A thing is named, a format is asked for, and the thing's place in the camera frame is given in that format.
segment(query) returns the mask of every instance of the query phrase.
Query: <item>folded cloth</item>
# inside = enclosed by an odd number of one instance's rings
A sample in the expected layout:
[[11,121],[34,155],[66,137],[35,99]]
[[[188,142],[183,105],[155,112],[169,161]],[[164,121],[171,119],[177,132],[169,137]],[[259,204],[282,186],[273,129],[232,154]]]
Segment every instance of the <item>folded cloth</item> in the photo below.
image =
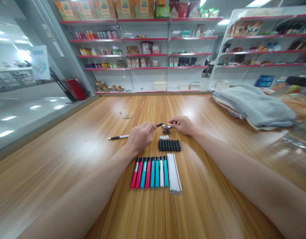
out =
[[223,103],[224,105],[227,105],[233,109],[235,109],[236,111],[238,111],[240,114],[242,115],[246,115],[245,111],[240,108],[236,103],[232,102],[231,100],[226,99],[224,96],[221,96],[218,91],[214,91],[213,96],[215,96],[216,98],[219,98],[220,100],[216,99],[218,102]]
[[288,127],[296,114],[284,103],[248,84],[219,91],[219,94],[245,111],[247,120],[255,127]]
[[214,101],[215,103],[217,103],[218,105],[220,105],[220,106],[224,107],[225,109],[227,109],[227,110],[229,111],[229,113],[231,113],[233,116],[235,116],[235,117],[237,117],[237,118],[240,118],[240,119],[242,119],[242,120],[246,119],[246,117],[245,117],[244,115],[240,114],[240,113],[239,113],[238,111],[236,111],[234,108],[228,106],[228,105],[225,104],[225,103],[222,103],[223,100],[218,101],[218,98],[215,97],[215,96],[213,96],[213,95],[211,96],[210,99],[213,100],[213,101]]

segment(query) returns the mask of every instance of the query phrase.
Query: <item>wooden table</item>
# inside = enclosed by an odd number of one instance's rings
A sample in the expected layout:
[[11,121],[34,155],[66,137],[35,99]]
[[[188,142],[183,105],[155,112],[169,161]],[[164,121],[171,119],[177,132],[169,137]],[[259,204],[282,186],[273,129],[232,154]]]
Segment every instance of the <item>wooden table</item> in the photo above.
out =
[[[128,114],[133,118],[122,119]],[[306,153],[279,140],[287,130],[254,130],[209,95],[102,97],[0,162],[0,239],[16,238],[126,142],[106,138],[174,115],[189,116],[201,130],[306,191]],[[165,155],[157,148],[161,134],[158,128],[139,156]],[[131,190],[133,161],[86,238],[283,238],[193,139],[175,129],[170,138],[182,146],[176,159],[183,194],[170,195],[169,188]]]

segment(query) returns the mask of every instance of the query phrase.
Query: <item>shelf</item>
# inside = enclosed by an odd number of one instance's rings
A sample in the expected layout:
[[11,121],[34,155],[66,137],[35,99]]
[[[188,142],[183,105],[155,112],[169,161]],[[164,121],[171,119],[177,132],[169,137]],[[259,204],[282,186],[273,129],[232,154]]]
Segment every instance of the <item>shelf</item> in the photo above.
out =
[[128,70],[166,70],[167,67],[128,67]]
[[73,27],[80,26],[99,26],[99,25],[117,25],[113,19],[107,20],[89,20],[89,21],[61,21],[62,24]]
[[179,56],[179,55],[212,55],[213,53],[170,53],[169,56]]
[[90,42],[101,42],[101,41],[120,41],[120,39],[89,39],[89,40],[70,40],[71,42],[90,43]]
[[124,56],[167,56],[167,54],[125,54]]
[[126,70],[126,68],[85,68],[86,71],[98,71],[98,70]]
[[122,38],[121,41],[168,41],[168,38]]
[[208,66],[170,66],[169,69],[208,68]]
[[218,18],[174,18],[171,19],[171,25],[179,24],[217,24],[222,21],[223,17]]
[[78,58],[123,57],[123,55],[79,55]]
[[170,38],[170,40],[214,40],[217,37],[202,37],[202,38],[193,38],[193,37],[183,37],[183,38]]

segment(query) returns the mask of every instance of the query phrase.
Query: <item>striped fabric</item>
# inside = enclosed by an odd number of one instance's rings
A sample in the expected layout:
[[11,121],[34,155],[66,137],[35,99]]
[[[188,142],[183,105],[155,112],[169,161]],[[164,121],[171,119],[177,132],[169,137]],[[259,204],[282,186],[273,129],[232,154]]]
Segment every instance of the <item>striped fabric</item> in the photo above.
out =
[[219,94],[242,108],[256,127],[288,127],[296,114],[284,103],[248,84],[219,91]]

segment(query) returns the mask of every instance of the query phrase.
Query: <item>packaged food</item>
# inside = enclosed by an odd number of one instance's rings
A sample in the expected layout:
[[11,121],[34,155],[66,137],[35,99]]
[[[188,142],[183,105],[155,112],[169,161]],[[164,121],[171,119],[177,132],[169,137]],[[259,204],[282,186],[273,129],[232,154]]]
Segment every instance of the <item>packaged food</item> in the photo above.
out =
[[63,19],[63,21],[78,21],[81,20],[77,12],[74,2],[55,2],[55,5]]
[[132,65],[132,68],[135,68],[135,58],[131,58],[131,65]]
[[159,67],[159,61],[153,60],[153,67]]
[[74,2],[81,20],[98,19],[93,1]]
[[188,2],[179,3],[178,18],[187,18],[188,6]]
[[179,58],[174,57],[174,66],[178,66]]
[[117,16],[112,0],[98,0],[93,3],[99,19],[116,19]]
[[169,18],[169,6],[157,6],[156,18]]
[[154,18],[154,0],[134,0],[136,19]]
[[173,58],[173,57],[170,57],[170,58],[168,59],[168,66],[170,66],[170,67],[173,67],[173,66],[174,66],[174,58]]
[[153,44],[153,54],[160,54],[160,45]]
[[169,1],[169,18],[178,18],[179,1]]
[[145,58],[141,58],[140,63],[141,63],[141,67],[146,67],[146,60],[145,60]]
[[198,18],[200,10],[200,0],[190,0],[189,1],[189,18]]
[[135,19],[134,0],[116,0],[115,6],[119,19]]
[[135,58],[135,67],[140,67],[140,61],[138,58]]
[[150,59],[146,58],[146,67],[151,67]]

